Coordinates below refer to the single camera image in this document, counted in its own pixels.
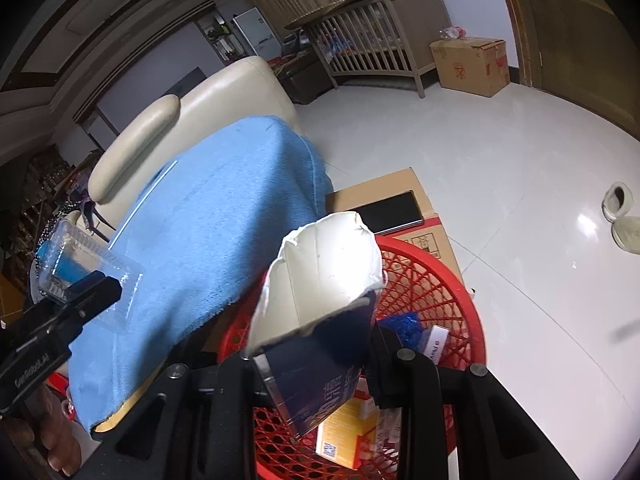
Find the person left hand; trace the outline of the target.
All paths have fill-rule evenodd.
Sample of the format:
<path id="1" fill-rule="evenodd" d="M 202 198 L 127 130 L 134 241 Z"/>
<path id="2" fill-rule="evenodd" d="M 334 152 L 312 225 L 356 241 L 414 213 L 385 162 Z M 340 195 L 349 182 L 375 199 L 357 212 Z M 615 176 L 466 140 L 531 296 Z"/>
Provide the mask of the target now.
<path id="1" fill-rule="evenodd" d="M 63 414 L 60 399 L 46 385 L 28 398 L 35 421 L 8 417 L 1 422 L 14 448 L 26 464 L 47 477 L 51 471 L 72 476 L 81 466 L 81 448 L 72 424 Z"/>

